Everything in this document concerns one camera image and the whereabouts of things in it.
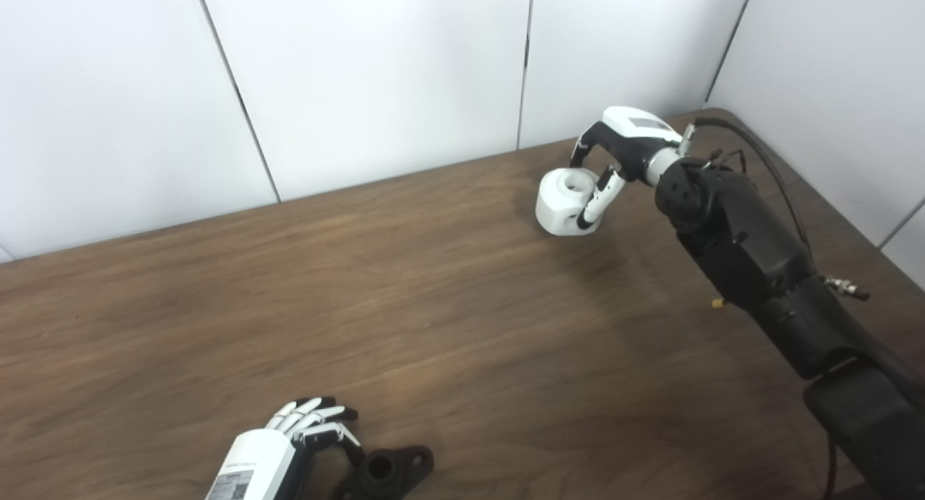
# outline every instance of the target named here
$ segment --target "wooden table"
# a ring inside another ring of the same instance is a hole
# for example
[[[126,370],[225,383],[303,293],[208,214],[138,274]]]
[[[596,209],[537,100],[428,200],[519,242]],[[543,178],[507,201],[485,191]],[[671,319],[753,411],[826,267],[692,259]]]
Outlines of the wooden table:
[[[818,497],[803,382],[710,308],[650,188],[592,236],[535,223],[571,145],[0,266],[0,497],[204,498],[234,437],[304,395],[360,410],[367,448],[433,448],[416,499]],[[693,153],[738,145],[704,129]],[[786,172],[819,266],[925,368],[925,296]],[[345,473],[324,454],[312,498]]]

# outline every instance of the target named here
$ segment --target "metal connector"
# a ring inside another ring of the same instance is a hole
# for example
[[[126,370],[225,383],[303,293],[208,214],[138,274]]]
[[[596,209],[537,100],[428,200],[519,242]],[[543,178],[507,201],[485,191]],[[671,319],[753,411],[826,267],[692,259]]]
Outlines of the metal connector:
[[[691,148],[691,138],[694,136],[694,131],[697,128],[694,127],[693,122],[687,125],[687,128],[684,128],[684,135],[681,136],[681,144],[678,145],[678,157],[687,157],[687,150]]]
[[[864,292],[864,290],[860,290],[859,287],[852,282],[852,280],[840,280],[838,278],[833,278],[832,276],[826,276],[822,281],[826,284],[826,286],[829,287],[829,289],[835,290],[836,293],[839,293],[842,296],[851,296],[861,301],[870,299],[870,293]]]

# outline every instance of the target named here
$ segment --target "mounting hole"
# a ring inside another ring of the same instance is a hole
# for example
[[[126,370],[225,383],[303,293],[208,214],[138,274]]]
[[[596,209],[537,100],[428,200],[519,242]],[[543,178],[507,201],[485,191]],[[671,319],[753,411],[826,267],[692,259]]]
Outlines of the mounting hole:
[[[594,181],[591,180],[591,177],[588,177],[587,174],[582,172],[572,172],[565,175],[562,183],[565,184],[565,189],[574,191],[575,193],[587,193],[594,188]]]
[[[373,480],[389,480],[395,471],[395,466],[391,458],[379,454],[379,456],[373,457],[373,460],[369,461],[366,470]]]

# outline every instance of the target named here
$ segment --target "white cylinder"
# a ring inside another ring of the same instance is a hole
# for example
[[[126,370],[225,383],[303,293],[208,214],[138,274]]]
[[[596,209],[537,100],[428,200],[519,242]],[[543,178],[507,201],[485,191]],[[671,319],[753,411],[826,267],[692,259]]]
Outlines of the white cylinder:
[[[598,177],[585,168],[559,168],[549,171],[539,183],[536,220],[555,236],[581,236],[594,233],[598,220],[587,230],[578,229],[578,213],[585,208]]]

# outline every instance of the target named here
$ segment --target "label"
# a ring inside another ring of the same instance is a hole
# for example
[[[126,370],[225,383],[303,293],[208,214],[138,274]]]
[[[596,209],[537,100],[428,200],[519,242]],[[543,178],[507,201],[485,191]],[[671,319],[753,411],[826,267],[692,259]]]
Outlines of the label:
[[[250,486],[252,476],[254,476],[253,470],[218,475],[205,500],[244,500],[244,494],[247,493],[247,486]]]
[[[651,118],[630,117],[629,119],[630,119],[630,122],[632,122],[634,126],[637,126],[637,128],[656,128],[658,130],[671,130],[671,128],[668,128],[668,126],[665,126],[664,124],[661,124],[658,121],[652,121]]]

